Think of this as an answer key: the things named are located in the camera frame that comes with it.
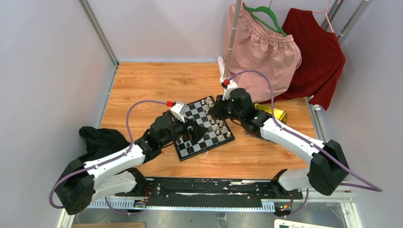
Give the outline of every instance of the pink garment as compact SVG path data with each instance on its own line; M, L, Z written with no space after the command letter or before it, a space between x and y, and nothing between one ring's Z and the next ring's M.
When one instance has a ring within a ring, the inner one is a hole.
M229 75L232 76L246 69L261 71L273 85L274 96L278 96L287 91L295 70L301 64L301 53L292 35L284 37L270 30L252 17L244 9L243 4L238 18ZM235 4L232 4L224 40L224 61L227 59L234 14ZM254 103L271 99L267 82L256 73L243 73L234 81L250 94Z

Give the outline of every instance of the gold box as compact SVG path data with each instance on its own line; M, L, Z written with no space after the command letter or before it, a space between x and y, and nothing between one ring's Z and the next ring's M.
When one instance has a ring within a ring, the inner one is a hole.
M255 104L255 108L256 108L257 110L262 110L262 111L265 111L265 112L267 112L267 113L272 114L272 113L271 113L271 107L269 107L269 106L265 106L265 105L262 105L262 104ZM287 120L287 112L282 111L282 110L279 110L279 109L274 109L274 116L275 116L278 120L280 120L283 124L286 123L286 120Z

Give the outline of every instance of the floor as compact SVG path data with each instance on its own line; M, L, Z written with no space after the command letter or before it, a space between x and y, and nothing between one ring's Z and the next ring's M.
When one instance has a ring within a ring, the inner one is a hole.
M103 128L120 131L127 139L125 117L140 100L182 101L222 94L216 63L121 63L103 118ZM275 108L287 111L287 125L315 137L304 98L279 101ZM149 128L168 107L143 103L130 116L134 139ZM154 160L140 166L144 176L270 179L281 169L307 165L283 147L247 137L244 130L228 121L236 140L180 162L173 146L163 149Z

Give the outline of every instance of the metal rod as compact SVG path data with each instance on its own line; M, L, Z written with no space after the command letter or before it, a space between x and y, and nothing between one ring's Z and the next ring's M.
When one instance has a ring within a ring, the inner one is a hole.
M234 47L235 33L237 31L239 11L241 8L241 1L242 0L237 0L237 3L235 4L235 16L234 16L234 21L232 22L232 26L231 26L230 43L228 44L227 59L225 61L225 68L224 68L224 75L223 75L224 78L228 78L228 71L230 70L232 48Z
M330 23L333 23L333 21L336 19L336 16L339 14L341 6L344 3L344 0L340 0L340 3L337 2L338 2L337 0L334 2L332 9L327 14L329 16ZM322 28L324 30L327 30L329 28L329 23L327 20L323 22Z
M369 2L369 0L362 0L360 2L360 4L358 5L358 7L355 9L354 13L351 15L350 19L348 20L348 22L344 25L344 28L341 30L341 32L339 33L339 35L337 36L337 38L339 39L339 41L343 38L343 36L345 35L345 33L347 32L348 28L350 27L351 23L354 21L354 19L356 18L357 14L363 9L363 6Z
M91 10L91 7L89 6L88 0L78 0L78 2L81 4L81 7L83 8L84 12L86 13L89 22L91 23L92 27L95 30L95 33L98 35L99 40L101 41L102 45L104 46L104 49L106 53L109 56L109 59L113 63L115 67L119 65L119 62L116 59L115 54L112 51L111 46L109 45L108 41L106 40L106 37L104 33L102 32L101 27L98 24L98 21L95 18L94 13Z

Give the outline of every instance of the red garment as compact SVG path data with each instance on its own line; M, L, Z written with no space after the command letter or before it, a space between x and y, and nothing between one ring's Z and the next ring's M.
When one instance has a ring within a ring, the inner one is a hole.
M286 34L294 37L302 56L288 90L275 100L312 96L312 105L325 110L330 105L345 63L337 37L319 26L312 11L291 8L283 25Z

